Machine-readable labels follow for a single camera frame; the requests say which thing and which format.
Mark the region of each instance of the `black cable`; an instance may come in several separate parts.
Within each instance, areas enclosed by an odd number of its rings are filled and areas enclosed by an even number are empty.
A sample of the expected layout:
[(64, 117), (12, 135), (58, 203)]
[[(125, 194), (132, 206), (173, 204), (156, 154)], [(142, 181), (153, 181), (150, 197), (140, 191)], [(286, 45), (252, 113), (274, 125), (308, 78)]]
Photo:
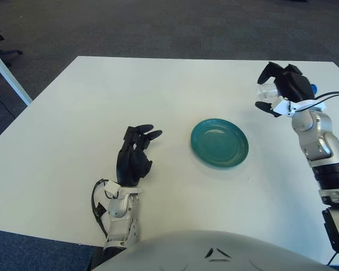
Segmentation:
[(329, 96), (329, 95), (333, 95), (333, 94), (339, 94), (339, 91), (332, 91), (332, 92), (327, 92), (327, 93), (324, 93), (318, 97), (316, 97), (315, 99), (319, 99), (319, 98), (322, 98), (322, 97), (325, 97), (325, 96)]
[[(337, 96), (339, 96), (339, 94), (330, 96), (330, 97), (328, 97), (328, 98), (325, 98), (325, 99), (321, 100), (319, 103), (325, 102), (326, 100), (331, 99), (331, 98), (334, 98), (334, 97), (337, 97)], [(305, 111), (305, 110), (307, 110), (307, 109), (309, 109), (309, 108), (311, 108), (311, 107), (313, 107), (313, 106), (317, 106), (319, 103), (315, 103), (315, 104), (313, 104), (312, 106), (308, 106), (308, 107), (305, 107), (305, 108), (303, 108), (303, 109), (301, 109), (301, 110), (297, 110), (296, 112), (302, 112), (302, 111)]]
[(94, 192), (97, 189), (98, 185), (100, 185), (102, 183), (105, 184), (107, 181), (108, 180), (100, 179), (98, 182), (96, 182), (94, 187), (93, 187), (92, 197), (91, 197), (93, 215), (95, 217), (96, 222), (99, 224), (99, 227), (101, 227), (101, 230), (104, 233), (106, 238), (107, 238), (108, 234), (106, 232), (106, 229), (104, 228), (104, 225), (103, 225), (103, 222), (102, 222), (102, 219), (101, 219), (101, 214), (98, 212), (97, 207), (95, 206)]
[(330, 261), (328, 262), (327, 265), (329, 265), (329, 264), (332, 263), (332, 261), (334, 260), (335, 256), (337, 256), (337, 254), (338, 254), (338, 252), (335, 252), (335, 253), (334, 253), (333, 257), (330, 259)]
[(6, 107), (6, 105), (0, 100), (0, 104), (2, 106), (4, 106), (4, 108), (6, 109), (6, 111), (12, 116), (13, 119), (15, 119), (15, 116), (13, 113), (11, 113), (11, 111), (9, 110), (9, 108)]

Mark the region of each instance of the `green plate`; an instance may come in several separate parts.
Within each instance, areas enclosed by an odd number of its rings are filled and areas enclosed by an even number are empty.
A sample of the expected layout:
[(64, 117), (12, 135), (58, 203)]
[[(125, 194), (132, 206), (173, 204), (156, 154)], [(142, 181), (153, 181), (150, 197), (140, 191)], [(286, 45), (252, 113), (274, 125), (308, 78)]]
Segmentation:
[(191, 147), (203, 161), (217, 167), (239, 165), (249, 152), (244, 133), (222, 119), (208, 119), (197, 124), (192, 130)]

